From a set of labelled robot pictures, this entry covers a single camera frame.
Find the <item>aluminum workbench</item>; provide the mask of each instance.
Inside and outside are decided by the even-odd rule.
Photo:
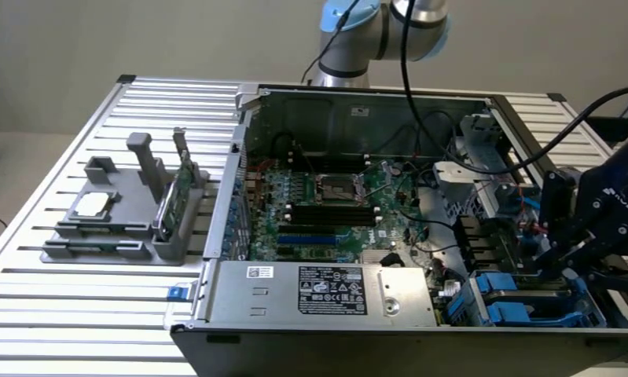
[[[194,376],[163,330],[165,295],[168,287],[198,278],[214,188],[236,125],[236,88],[236,83],[143,77],[116,83],[0,237],[0,375]],[[574,115],[566,102],[546,94],[502,95],[546,144]],[[153,137],[156,157],[175,167],[176,126],[187,129],[192,160],[211,174],[184,264],[41,263],[41,244],[85,182],[88,158],[109,156],[117,167],[136,167],[124,140],[140,131]],[[587,170],[611,152],[584,124],[548,155],[556,165]],[[190,305],[174,304],[174,316]]]

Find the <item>warning label sticker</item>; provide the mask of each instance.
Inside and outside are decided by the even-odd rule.
[[[302,314],[367,315],[361,268],[300,266],[298,285]]]

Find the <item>blue latch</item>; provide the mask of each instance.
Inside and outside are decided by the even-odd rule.
[[[169,302],[187,302],[187,291],[184,287],[169,287],[167,292],[167,301]]]

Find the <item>motherboard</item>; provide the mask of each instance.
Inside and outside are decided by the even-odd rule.
[[[246,180],[250,260],[361,262],[365,251],[411,244],[419,225],[401,212],[419,216],[415,167],[381,160],[361,168],[315,173],[280,161],[258,165]]]

